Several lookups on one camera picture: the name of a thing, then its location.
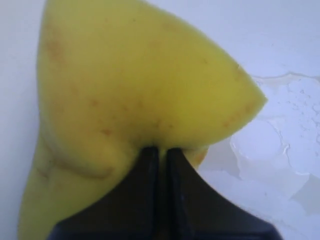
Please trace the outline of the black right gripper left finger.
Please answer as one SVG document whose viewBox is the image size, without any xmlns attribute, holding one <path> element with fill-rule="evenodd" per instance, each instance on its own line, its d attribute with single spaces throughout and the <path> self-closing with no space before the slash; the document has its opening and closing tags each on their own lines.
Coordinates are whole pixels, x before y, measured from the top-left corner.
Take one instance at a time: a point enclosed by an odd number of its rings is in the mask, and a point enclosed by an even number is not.
<svg viewBox="0 0 320 240">
<path fill-rule="evenodd" d="M 57 223 L 50 240 L 151 240 L 155 231 L 159 156 L 143 149 L 129 174 L 110 193 Z"/>
</svg>

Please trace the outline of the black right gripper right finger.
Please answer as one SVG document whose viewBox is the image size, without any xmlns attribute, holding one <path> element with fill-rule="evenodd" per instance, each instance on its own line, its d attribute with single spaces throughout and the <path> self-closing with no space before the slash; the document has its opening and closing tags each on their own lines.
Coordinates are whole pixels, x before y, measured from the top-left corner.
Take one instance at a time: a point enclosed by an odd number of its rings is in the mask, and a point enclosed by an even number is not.
<svg viewBox="0 0 320 240">
<path fill-rule="evenodd" d="M 209 186 L 178 148 L 166 156 L 171 240 L 280 240 L 269 222 L 236 206 Z"/>
</svg>

